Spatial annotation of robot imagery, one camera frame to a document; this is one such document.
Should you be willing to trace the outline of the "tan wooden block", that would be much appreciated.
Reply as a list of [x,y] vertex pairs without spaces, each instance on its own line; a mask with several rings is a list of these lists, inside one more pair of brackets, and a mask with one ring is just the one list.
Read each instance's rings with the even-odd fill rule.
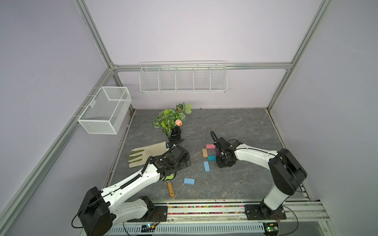
[[207,152],[207,149],[206,149],[206,148],[204,148],[204,149],[202,150],[202,154],[203,154],[203,157],[204,157],[204,158],[207,158],[207,157],[208,157],[208,152]]

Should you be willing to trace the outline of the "light blue block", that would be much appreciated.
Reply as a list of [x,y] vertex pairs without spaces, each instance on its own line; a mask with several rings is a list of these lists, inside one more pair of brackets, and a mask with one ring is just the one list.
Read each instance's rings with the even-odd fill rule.
[[184,184],[194,185],[195,184],[195,179],[184,178]]
[[210,172],[210,165],[208,161],[203,162],[205,172]]

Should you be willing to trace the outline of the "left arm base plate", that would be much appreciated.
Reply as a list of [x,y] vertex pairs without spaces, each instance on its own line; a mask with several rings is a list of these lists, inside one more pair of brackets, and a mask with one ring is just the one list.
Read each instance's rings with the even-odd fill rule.
[[140,219],[128,220],[128,222],[166,222],[168,217],[167,206],[155,206],[149,209]]

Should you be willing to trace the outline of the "pink block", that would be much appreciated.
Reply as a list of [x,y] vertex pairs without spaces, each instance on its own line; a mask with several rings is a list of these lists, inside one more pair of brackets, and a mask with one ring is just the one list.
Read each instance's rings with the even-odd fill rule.
[[207,149],[215,149],[216,147],[215,147],[214,144],[208,144],[208,145],[206,145],[206,148]]

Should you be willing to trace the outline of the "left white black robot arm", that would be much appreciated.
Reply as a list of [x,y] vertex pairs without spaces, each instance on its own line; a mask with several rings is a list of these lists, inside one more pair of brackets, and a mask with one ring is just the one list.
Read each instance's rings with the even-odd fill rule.
[[189,152],[175,145],[161,155],[150,156],[142,169],[124,180],[99,190],[89,189],[76,217],[88,236],[104,236],[114,224],[135,219],[150,219],[155,206],[147,196],[126,201],[145,187],[191,165]]

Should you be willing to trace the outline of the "teal block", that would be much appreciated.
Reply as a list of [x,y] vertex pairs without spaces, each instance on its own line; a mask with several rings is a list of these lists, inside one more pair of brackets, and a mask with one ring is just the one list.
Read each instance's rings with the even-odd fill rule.
[[216,155],[208,156],[209,161],[216,161],[216,159],[217,159]]

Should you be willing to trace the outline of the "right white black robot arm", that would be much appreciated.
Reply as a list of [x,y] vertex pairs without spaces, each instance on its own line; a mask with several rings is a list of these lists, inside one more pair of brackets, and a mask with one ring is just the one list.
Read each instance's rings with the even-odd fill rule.
[[248,146],[236,139],[227,141],[223,137],[212,136],[219,154],[216,157],[219,168],[231,167],[236,161],[247,161],[268,169],[274,186],[264,197],[259,212],[267,217],[276,213],[283,202],[301,186],[308,174],[288,149],[264,150]]

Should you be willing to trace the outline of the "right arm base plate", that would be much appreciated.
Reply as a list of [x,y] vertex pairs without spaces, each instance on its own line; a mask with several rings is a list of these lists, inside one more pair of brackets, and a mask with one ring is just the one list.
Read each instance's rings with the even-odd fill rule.
[[247,220],[285,220],[286,214],[282,205],[276,210],[271,210],[263,205],[245,205],[245,215]]

